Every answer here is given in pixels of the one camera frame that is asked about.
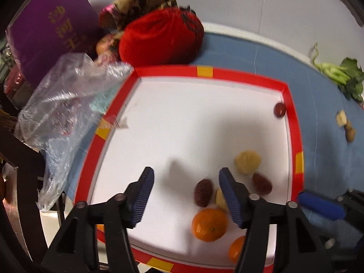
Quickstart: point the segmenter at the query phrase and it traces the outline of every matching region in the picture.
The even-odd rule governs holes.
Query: red cloth bag
[[[196,57],[203,35],[193,11],[156,10],[127,25],[119,44],[120,58],[134,67],[186,64]]]

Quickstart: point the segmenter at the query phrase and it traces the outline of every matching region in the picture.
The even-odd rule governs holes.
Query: plastic bag
[[[15,136],[45,151],[46,168],[38,208],[47,212],[62,193],[79,144],[132,66],[96,66],[85,53],[68,53],[42,79],[18,116]]]

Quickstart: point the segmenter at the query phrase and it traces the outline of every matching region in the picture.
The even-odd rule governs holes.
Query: yellow potato
[[[244,151],[237,155],[234,161],[242,174],[252,174],[258,169],[262,159],[256,151]]]
[[[219,188],[216,190],[216,194],[215,194],[215,203],[218,207],[220,207],[221,209],[229,212],[229,208],[228,205],[226,204],[224,195],[222,194],[222,190]]]

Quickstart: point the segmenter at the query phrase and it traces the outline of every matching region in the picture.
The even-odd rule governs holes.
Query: blue tablecloth
[[[192,64],[257,73],[288,83],[302,134],[305,188],[331,198],[349,187],[364,191],[364,111],[347,101],[319,72],[267,46],[216,34],[205,34],[201,54]],[[335,121],[342,109],[357,130],[351,144],[347,144],[343,129]],[[94,132],[91,130],[83,139],[72,166],[66,187],[71,199]],[[332,222],[310,211],[305,213],[312,224],[332,234],[342,246],[353,246],[361,237],[343,221]]]

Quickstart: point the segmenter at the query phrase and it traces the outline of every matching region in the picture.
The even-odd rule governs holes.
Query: metal bolt
[[[298,207],[298,204],[296,202],[294,202],[294,201],[288,201],[287,205],[290,208],[297,208]]]
[[[336,243],[336,240],[334,238],[330,238],[328,241],[325,242],[324,248],[330,249],[335,245],[335,243]]]
[[[249,195],[249,198],[251,199],[251,200],[254,200],[254,201],[257,201],[257,200],[259,200],[260,199],[260,196],[258,195],[258,194],[250,194]]]
[[[84,208],[86,205],[87,205],[86,202],[80,201],[80,202],[77,202],[76,207],[77,208]]]
[[[114,196],[114,199],[115,199],[116,201],[123,201],[123,200],[125,199],[125,195],[124,195],[124,194],[122,194],[122,193],[116,194],[116,195]]]

